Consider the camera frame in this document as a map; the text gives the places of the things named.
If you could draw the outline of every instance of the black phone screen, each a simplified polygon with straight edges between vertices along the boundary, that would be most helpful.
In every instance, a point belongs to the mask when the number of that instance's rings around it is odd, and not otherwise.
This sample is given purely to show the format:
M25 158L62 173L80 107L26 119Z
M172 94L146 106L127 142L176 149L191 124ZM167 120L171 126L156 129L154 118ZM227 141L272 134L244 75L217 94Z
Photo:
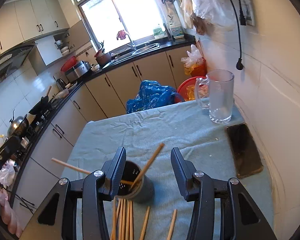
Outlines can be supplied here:
M241 123L226 128L239 179L263 170L257 146L247 124Z

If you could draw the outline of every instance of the silver bolt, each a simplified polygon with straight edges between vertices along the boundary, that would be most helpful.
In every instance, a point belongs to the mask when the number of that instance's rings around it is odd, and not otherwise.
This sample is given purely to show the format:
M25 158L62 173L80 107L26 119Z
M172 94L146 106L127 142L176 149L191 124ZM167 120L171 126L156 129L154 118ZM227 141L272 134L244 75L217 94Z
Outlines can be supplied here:
M201 178L201 177L203 177L204 173L203 173L202 171L196 171L196 172L194 173L194 175L195 175L196 177Z
M100 171L100 170L95 171L95 172L93 173L93 175L96 176L96 177L100 177L100 176L103 175L103 171Z
M231 182L231 184L233 184L233 185L239 184L239 180L238 180L237 178L231 178L231 179L230 179L230 182Z
M64 185L64 184L66 184L67 182L68 182L68 179L66 179L66 178L62 178L62 179L59 180L59 184L60 184L60 185Z

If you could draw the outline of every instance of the red plastic bowl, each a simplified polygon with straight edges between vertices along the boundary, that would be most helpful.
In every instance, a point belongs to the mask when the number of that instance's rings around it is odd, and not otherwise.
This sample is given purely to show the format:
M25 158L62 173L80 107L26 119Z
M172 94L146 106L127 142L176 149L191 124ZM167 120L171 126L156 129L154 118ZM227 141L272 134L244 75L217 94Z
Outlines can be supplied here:
M70 59L64 63L64 65L61 67L61 72L66 72L69 68L72 68L75 64L77 64L77 58L75 56L72 56Z
M192 77L184 81L177 89L177 92L183 97L184 100L188 99L187 87L190 85L195 85L195 81L198 77ZM175 103L181 102L179 98L175 97Z

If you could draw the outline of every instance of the light blue tablecloth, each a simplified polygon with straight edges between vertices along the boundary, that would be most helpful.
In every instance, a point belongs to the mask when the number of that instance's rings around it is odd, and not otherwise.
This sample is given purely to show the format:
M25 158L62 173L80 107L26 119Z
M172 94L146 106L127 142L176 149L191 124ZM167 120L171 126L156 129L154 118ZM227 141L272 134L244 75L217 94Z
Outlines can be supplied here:
M151 205L146 240L166 239L174 209L178 209L172 239L186 239L193 202L187 203L180 195L170 162L173 147L179 147L183 157L211 178L228 180L235 177L234 161L226 137L225 127L244 122L238 109L233 107L232 119L225 125L213 123L207 110L195 101L122 115L98 122L90 122L83 129L68 163L88 171L100 169L106 160L114 157L119 146L127 152L127 160L143 167L157 146L165 143L147 172L153 181L155 197ZM266 167L256 175L242 179L242 184L255 200L269 224L273 227L271 178ZM82 179L79 174L65 168L63 177ZM215 200L214 239L220 234L220 201ZM112 204L104 202L109 232L112 226ZM140 236L147 204L134 203L134 236ZM81 239L81 207L78 205L78 239Z

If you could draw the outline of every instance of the black countertop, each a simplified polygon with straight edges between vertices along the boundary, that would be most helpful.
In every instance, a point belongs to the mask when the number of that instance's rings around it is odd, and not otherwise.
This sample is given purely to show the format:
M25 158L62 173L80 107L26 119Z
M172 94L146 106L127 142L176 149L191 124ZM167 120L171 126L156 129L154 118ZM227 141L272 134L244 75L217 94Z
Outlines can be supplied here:
M15 195L16 195L16 192L17 192L17 188L18 188L22 173L25 169L25 166L26 166L26 164L27 164L34 148L36 147L37 143L39 142L41 136L43 135L45 130L48 128L48 126L51 123L51 121L53 120L53 118L58 114L58 112L61 110L61 108L65 105L65 103L71 98L72 95L74 95L74 93L76 93L76 91L83 84L85 84L85 82L88 82L88 81L90 81L90 80L92 80L92 79L94 79L98 76L103 75L104 73L107 73L110 70L118 68L118 67L120 67L122 65L125 65L127 63L130 63L132 61L135 61L135 60L138 60L138 59L141 59L141 58L144 58L144 57L148 57L150 55L157 54L157 53L160 53L160 52L163 52L163 51L167 51L167 50L176 49L176 48L180 48L180 47L184 47L184 46L189 46L191 44L195 44L195 39L194 39L194 36L185 34L185 37L182 38L182 39L179 39L179 40L169 41L167 38L163 38L161 40L153 41L151 43L156 43L156 42L160 43L160 47L157 48L157 49L151 50L149 52L140 53L140 54L138 54L134 57L130 57L127 60L124 60L122 62L119 62L119 63L113 64L111 66L105 67L97 73L93 72L92 70L89 70L87 73L85 73L82 77L80 77L77 80L77 82L78 82L77 86L71 91L71 93L69 93L69 95L66 98L61 99L59 101L58 105L50 111L49 115L46 118L45 123L40 127L37 134L32 138L32 141L29 143L28 148L25 152L26 156L25 156L25 158L22 162L22 165L20 167L19 172L16 175L16 178L15 178L15 181L14 181L14 184L13 184L13 187L12 187L10 200L9 200L9 203L10 203L11 207L13 206L14 198L15 198Z

